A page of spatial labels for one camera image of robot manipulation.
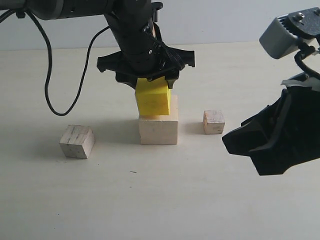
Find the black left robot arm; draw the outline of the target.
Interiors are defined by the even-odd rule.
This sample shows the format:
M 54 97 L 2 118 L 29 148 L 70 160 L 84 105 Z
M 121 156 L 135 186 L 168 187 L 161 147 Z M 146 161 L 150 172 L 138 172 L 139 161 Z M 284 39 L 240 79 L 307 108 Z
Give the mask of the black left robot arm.
M 115 72 L 117 82 L 135 89 L 138 79 L 164 78 L 169 89 L 185 66 L 195 67 L 195 52 L 167 46 L 157 25 L 162 2 L 150 0 L 2 0 L 1 10 L 25 11 L 41 20 L 103 15 L 120 50 L 97 59 L 100 72 Z

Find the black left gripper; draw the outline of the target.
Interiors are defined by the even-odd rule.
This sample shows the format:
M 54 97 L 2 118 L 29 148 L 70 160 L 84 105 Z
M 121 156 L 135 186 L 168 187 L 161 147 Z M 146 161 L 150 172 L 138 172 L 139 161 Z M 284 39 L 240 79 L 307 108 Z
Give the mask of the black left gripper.
M 165 78 L 173 89 L 180 71 L 195 67 L 195 52 L 170 47 L 162 39 L 157 25 L 160 1 L 110 0 L 104 17 L 119 51 L 97 59 L 100 72 L 116 74 L 116 81 L 136 89 L 138 79 L 154 81 Z

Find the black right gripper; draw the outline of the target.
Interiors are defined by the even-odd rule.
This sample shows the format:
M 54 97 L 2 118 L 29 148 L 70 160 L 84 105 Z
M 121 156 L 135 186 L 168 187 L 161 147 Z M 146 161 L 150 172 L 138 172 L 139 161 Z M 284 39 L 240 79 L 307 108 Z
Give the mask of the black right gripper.
M 300 73 L 289 79 L 302 81 L 303 76 L 313 77 Z M 285 87 L 276 102 L 225 134 L 222 142 L 229 154 L 249 154 L 260 176 L 282 175 L 291 167 L 319 159 L 320 92 Z M 264 149 L 253 151 L 262 145 Z

